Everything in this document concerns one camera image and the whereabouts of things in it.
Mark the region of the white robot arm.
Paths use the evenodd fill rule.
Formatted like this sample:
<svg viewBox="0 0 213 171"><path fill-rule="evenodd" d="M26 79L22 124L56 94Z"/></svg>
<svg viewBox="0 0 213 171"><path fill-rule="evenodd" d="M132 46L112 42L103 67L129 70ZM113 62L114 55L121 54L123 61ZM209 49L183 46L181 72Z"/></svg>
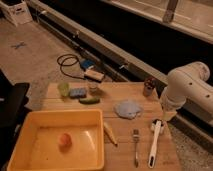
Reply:
<svg viewBox="0 0 213 171"><path fill-rule="evenodd" d="M209 77L209 67L200 61L172 69L160 97L163 120L170 121L187 100L213 115L213 87L206 83Z"/></svg>

